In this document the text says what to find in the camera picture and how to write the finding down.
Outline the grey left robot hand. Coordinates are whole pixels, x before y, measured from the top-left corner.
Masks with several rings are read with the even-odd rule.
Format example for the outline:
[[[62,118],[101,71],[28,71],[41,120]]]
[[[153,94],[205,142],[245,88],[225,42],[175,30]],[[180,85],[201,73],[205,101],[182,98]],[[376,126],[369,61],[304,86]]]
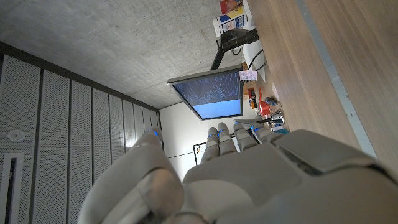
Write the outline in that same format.
[[[78,222],[396,223],[397,176],[317,133],[220,123],[180,178],[151,128],[94,182]]]

